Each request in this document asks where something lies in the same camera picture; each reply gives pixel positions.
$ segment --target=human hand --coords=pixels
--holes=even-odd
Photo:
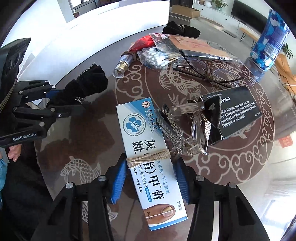
[[[21,149],[22,149],[22,144],[10,146],[9,152],[8,152],[8,158],[12,159],[14,162],[16,162],[18,157],[20,156]]]

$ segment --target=cardboard box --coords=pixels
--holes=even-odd
[[[198,18],[200,16],[199,10],[181,5],[173,5],[172,13],[177,13],[189,18]]]
[[[128,158],[167,148],[150,98],[117,105],[117,114]],[[130,171],[150,230],[187,219],[170,158],[145,162]]]

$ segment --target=black glove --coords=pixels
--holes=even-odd
[[[190,38],[198,38],[200,31],[188,25],[177,25],[174,21],[169,22],[163,28],[163,34],[181,35]]]
[[[77,80],[71,80],[65,89],[56,94],[46,106],[79,104],[85,97],[104,91],[107,85],[108,79],[105,72],[100,65],[93,64],[83,71]]]

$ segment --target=television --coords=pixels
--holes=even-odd
[[[250,25],[259,33],[263,33],[267,18],[248,5],[239,0],[234,0],[231,15],[238,18],[242,23]]]

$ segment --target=twine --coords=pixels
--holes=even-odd
[[[156,153],[151,153],[139,157],[127,158],[126,162],[128,164],[128,168],[131,169],[148,161],[158,161],[166,158],[170,158],[169,149],[164,149]]]

